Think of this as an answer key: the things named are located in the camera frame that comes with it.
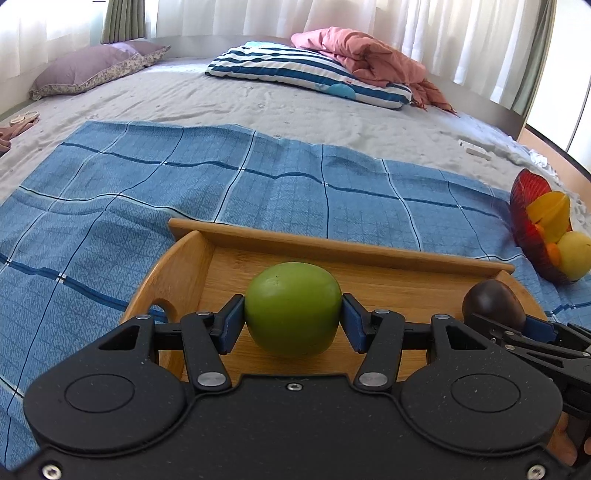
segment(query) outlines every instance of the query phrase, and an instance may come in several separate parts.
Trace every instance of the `white bed sheet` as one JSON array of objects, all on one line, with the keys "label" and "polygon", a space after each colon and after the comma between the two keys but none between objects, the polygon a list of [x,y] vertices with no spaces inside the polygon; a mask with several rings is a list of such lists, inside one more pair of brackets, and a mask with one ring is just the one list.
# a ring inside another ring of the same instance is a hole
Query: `white bed sheet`
[{"label": "white bed sheet", "polygon": [[[510,137],[468,115],[459,118],[437,108],[410,106],[400,111],[352,102],[322,93],[204,74],[208,60],[174,59],[76,96],[42,99],[40,122],[13,140],[0,158],[0,203],[76,128],[87,120],[153,121],[177,125],[239,124],[275,137],[353,148],[452,171],[510,190],[527,166],[543,174]],[[457,140],[480,145],[491,160],[472,156]],[[578,196],[571,197],[574,229],[591,234],[590,217]]]}]

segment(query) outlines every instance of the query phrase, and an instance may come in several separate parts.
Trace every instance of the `pillow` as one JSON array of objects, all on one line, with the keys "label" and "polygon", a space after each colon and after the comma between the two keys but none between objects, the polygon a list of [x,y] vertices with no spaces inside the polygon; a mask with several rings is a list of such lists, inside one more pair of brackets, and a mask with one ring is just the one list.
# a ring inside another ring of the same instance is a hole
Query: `pillow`
[{"label": "pillow", "polygon": [[51,63],[35,79],[29,96],[39,100],[51,95],[86,92],[153,65],[169,49],[142,40],[83,48]]},{"label": "pillow", "polygon": [[340,63],[324,55],[278,43],[248,42],[214,59],[206,73],[296,85],[318,92],[386,108],[410,103],[413,94],[405,85],[381,88],[356,79]]}]

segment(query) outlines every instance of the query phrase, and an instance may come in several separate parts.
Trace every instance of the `purple pillow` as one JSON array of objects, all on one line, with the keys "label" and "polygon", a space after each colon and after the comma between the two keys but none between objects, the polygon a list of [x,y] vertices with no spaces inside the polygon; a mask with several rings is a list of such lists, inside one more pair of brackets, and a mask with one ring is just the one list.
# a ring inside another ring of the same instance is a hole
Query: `purple pillow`
[{"label": "purple pillow", "polygon": [[83,48],[51,63],[35,79],[29,96],[39,100],[51,95],[87,92],[153,65],[169,49],[143,40]]}]

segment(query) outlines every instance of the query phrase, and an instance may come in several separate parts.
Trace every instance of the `metal screw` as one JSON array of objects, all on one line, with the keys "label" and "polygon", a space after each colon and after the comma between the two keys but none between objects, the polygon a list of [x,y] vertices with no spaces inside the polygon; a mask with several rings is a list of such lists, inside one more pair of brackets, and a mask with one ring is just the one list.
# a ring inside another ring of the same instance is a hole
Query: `metal screw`
[{"label": "metal screw", "polygon": [[388,377],[379,372],[365,372],[359,376],[359,383],[366,387],[381,387],[388,383]]},{"label": "metal screw", "polygon": [[304,387],[302,386],[301,383],[288,383],[286,386],[286,389],[289,390],[290,392],[299,392],[303,388]]},{"label": "metal screw", "polygon": [[527,480],[541,480],[546,475],[546,468],[544,465],[534,465],[527,470]]},{"label": "metal screw", "polygon": [[197,377],[197,383],[203,387],[219,387],[226,382],[226,376],[220,372],[205,372]]},{"label": "metal screw", "polygon": [[58,466],[48,463],[41,469],[41,473],[47,480],[59,480],[61,478],[61,470]]}]

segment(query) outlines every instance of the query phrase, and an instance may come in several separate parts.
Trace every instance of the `yellow pear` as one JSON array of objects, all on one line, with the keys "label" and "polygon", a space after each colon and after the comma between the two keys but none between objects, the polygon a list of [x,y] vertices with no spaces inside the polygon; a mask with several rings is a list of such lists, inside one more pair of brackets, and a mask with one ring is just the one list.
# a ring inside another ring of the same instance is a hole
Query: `yellow pear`
[{"label": "yellow pear", "polygon": [[556,243],[560,250],[558,269],[570,281],[582,278],[591,270],[591,238],[581,232],[566,232]]},{"label": "yellow pear", "polygon": [[562,192],[544,193],[525,210],[546,243],[556,243],[569,227],[570,199]]}]

